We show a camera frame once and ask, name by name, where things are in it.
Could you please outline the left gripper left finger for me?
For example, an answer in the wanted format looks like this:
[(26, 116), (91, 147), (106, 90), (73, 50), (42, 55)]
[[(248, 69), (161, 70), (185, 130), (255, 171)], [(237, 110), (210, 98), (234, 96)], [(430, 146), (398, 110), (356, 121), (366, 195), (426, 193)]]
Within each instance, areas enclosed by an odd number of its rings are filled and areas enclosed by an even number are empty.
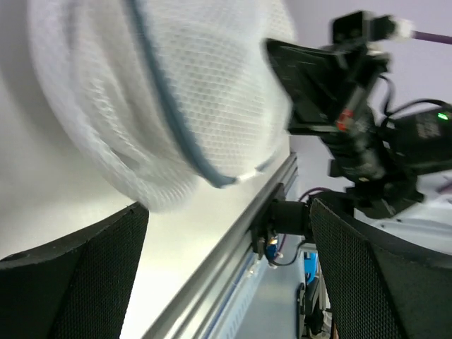
[(1, 260), (2, 338), (119, 338), (148, 210), (134, 203)]

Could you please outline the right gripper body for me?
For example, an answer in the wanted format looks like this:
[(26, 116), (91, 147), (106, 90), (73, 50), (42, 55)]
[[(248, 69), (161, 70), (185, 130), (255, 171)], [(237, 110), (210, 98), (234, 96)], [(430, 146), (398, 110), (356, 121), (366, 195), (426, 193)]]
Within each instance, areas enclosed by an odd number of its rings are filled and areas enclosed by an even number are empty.
[(346, 193), (365, 215), (397, 215), (424, 199), (417, 177), (403, 169), (383, 144), (368, 105), (388, 61), (387, 54), (353, 61), (328, 109), (335, 130), (321, 139), (334, 157), (330, 175), (353, 182)]

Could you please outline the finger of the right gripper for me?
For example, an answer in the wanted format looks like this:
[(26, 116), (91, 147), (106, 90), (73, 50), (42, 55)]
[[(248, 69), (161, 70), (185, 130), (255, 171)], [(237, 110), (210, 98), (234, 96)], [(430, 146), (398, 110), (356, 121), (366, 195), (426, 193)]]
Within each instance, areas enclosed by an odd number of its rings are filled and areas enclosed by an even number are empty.
[(273, 73), (292, 101), (290, 133), (352, 133), (353, 112), (341, 93), (352, 68), (349, 46), (303, 47), (266, 40)]

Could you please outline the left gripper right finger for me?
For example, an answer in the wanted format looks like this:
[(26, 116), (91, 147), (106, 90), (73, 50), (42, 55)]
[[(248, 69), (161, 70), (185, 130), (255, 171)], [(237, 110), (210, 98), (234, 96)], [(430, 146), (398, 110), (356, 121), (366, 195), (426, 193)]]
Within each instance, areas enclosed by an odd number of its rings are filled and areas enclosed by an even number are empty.
[(354, 218), (315, 196), (310, 223), (340, 338), (450, 338), (451, 256)]

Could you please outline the blue-zip mesh laundry bag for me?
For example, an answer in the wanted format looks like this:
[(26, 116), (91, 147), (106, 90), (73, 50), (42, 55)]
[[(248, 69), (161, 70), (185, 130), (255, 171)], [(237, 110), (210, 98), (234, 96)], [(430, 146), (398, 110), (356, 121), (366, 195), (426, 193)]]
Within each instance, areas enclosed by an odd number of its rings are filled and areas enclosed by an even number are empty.
[(29, 1), (40, 86), (118, 191), (171, 210), (199, 179), (264, 172), (288, 140), (289, 97), (264, 42), (291, 42), (283, 1)]

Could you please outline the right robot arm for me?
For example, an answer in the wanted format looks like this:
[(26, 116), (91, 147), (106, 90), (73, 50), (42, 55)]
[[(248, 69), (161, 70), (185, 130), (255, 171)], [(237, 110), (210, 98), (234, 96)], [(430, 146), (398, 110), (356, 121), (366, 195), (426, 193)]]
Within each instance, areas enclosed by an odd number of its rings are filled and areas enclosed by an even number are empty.
[(390, 56), (366, 42), (318, 49), (269, 39), (270, 65), (292, 101), (294, 136), (317, 137), (330, 154), (330, 177), (373, 226), (449, 254), (451, 207), (435, 192), (451, 170), (451, 106), (423, 99), (424, 109), (388, 103), (376, 118), (369, 98), (386, 77)]

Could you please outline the aluminium rail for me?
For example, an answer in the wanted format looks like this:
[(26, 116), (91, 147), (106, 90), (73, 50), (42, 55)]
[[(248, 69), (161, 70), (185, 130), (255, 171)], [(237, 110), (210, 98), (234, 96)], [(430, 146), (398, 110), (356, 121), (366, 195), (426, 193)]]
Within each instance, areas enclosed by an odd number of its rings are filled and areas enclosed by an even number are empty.
[(234, 284), (255, 259), (251, 253), (251, 223), (277, 184), (288, 183), (296, 171), (297, 156), (290, 153), (144, 338), (207, 338), (210, 335)]

